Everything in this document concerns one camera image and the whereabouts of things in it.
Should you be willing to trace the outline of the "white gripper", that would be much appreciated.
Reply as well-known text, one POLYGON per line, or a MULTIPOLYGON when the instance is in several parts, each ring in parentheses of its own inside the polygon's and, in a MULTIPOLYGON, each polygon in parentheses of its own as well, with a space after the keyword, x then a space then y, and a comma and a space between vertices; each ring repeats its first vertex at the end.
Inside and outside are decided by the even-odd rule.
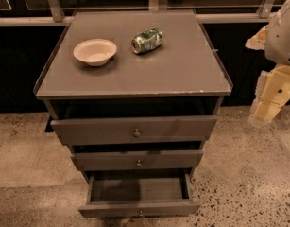
MULTIPOLYGON (((252 50, 264 50, 267 26, 261 28, 249 38, 245 47, 252 50)), ((248 122, 254 127, 269 125, 290 99, 290 65, 278 65, 267 74, 267 80, 259 102, 250 107, 248 122)))

